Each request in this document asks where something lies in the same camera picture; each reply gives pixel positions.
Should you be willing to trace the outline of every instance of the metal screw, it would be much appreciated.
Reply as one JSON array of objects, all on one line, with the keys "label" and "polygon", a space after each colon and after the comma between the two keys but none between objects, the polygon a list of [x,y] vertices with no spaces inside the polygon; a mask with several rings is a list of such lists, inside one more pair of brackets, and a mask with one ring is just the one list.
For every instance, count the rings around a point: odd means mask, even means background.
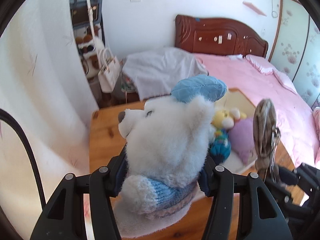
[{"label": "metal screw", "polygon": [[255,172],[251,172],[250,173],[250,177],[253,178],[253,179],[257,179],[259,177],[259,175]]},{"label": "metal screw", "polygon": [[101,173],[105,173],[105,172],[107,172],[108,171],[108,167],[106,167],[106,166],[102,166],[102,167],[100,167],[100,169],[99,169],[99,172],[101,172]]},{"label": "metal screw", "polygon": [[72,174],[72,173],[68,173],[68,174],[65,176],[65,178],[66,178],[67,180],[70,180],[70,179],[73,178],[73,174]]},{"label": "metal screw", "polygon": [[222,167],[221,165],[216,166],[216,171],[222,172],[224,171],[224,167]]}]

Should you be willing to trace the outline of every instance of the pink bedsheet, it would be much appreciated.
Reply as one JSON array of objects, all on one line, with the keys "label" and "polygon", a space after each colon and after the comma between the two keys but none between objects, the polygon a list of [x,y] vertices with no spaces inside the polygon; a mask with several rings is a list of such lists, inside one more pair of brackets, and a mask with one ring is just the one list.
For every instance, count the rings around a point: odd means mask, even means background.
[{"label": "pink bedsheet", "polygon": [[245,59],[231,60],[207,54],[196,54],[196,57],[210,76],[221,79],[229,88],[240,89],[253,104],[270,98],[276,108],[281,141],[294,165],[298,167],[304,162],[320,168],[320,156],[316,158],[319,138],[312,110],[299,95],[283,88],[274,75],[259,73]]}]

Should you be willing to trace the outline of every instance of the wooden table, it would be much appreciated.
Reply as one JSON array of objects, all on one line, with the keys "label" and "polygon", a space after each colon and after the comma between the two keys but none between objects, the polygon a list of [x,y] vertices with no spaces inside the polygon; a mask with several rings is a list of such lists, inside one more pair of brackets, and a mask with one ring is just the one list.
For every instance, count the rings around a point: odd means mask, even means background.
[{"label": "wooden table", "polygon": [[[92,115],[90,131],[90,172],[95,171],[103,165],[107,165],[113,156],[119,155],[124,144],[118,131],[118,113],[126,108],[143,109],[144,102],[135,102],[127,105],[119,105],[101,109]],[[276,163],[294,169],[294,165],[285,150],[282,143],[279,144],[276,152]],[[247,170],[243,175],[256,171],[254,167]],[[303,192],[298,187],[288,187],[292,193],[294,203],[300,203],[303,198]],[[183,239],[198,240],[201,239],[205,224],[209,215],[212,200],[202,198],[191,205],[188,214],[178,223],[171,227],[156,232],[152,235],[141,237],[143,240],[163,240],[163,239]],[[239,213],[239,197],[235,195],[232,224],[229,239],[236,239]]]}]

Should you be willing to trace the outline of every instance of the pink cushion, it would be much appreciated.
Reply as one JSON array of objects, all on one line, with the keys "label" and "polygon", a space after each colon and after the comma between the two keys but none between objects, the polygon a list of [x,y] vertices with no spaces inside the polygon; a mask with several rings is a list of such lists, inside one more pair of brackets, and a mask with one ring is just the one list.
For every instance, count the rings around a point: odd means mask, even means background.
[{"label": "pink cushion", "polygon": [[228,134],[231,148],[238,153],[242,162],[247,165],[254,149],[253,118],[246,118],[236,122]]},{"label": "pink cushion", "polygon": [[277,69],[273,70],[273,74],[276,76],[279,83],[286,88],[287,90],[291,91],[295,95],[297,94],[296,88],[294,87],[293,83],[291,82],[290,78],[285,74],[280,72]]},{"label": "pink cushion", "polygon": [[267,61],[264,57],[259,57],[255,55],[248,54],[245,56],[245,59],[251,63],[260,73],[264,75],[270,75],[273,73],[273,66],[269,61]]}]

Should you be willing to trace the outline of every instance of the wall shelf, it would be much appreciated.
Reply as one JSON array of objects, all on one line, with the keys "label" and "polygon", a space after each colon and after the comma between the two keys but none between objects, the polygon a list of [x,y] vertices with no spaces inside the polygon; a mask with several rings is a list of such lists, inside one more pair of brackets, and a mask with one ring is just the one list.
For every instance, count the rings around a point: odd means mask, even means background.
[{"label": "wall shelf", "polygon": [[245,6],[249,7],[251,10],[255,11],[259,15],[267,16],[263,11],[261,11],[258,7],[256,7],[253,3],[251,2],[242,2]]}]

